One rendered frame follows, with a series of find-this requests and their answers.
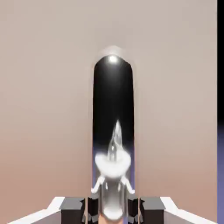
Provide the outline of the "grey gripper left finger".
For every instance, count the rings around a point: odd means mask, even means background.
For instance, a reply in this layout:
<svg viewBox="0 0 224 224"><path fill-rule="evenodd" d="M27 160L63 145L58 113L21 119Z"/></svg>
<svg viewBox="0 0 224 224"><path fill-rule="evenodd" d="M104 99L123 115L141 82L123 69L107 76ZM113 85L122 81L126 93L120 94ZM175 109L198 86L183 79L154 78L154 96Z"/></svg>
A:
<svg viewBox="0 0 224 224"><path fill-rule="evenodd" d="M46 209L7 224L86 224L84 197L55 197Z"/></svg>

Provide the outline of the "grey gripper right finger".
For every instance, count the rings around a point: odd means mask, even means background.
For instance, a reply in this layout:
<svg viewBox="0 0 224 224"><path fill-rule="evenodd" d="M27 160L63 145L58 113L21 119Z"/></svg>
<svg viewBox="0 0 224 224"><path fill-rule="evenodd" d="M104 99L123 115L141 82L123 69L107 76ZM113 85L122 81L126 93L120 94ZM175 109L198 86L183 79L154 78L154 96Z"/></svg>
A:
<svg viewBox="0 0 224 224"><path fill-rule="evenodd" d="M171 197L141 197L141 224L217 224L186 210L179 209Z"/></svg>

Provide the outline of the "tan cabinet door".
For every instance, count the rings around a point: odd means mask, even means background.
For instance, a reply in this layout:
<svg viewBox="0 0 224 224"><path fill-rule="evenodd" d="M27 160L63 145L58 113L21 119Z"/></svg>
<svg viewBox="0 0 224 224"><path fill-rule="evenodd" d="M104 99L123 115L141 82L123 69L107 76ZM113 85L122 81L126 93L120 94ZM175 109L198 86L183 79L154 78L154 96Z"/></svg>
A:
<svg viewBox="0 0 224 224"><path fill-rule="evenodd" d="M217 0L0 0L0 224L90 192L109 46L133 67L136 191L217 220Z"/></svg>

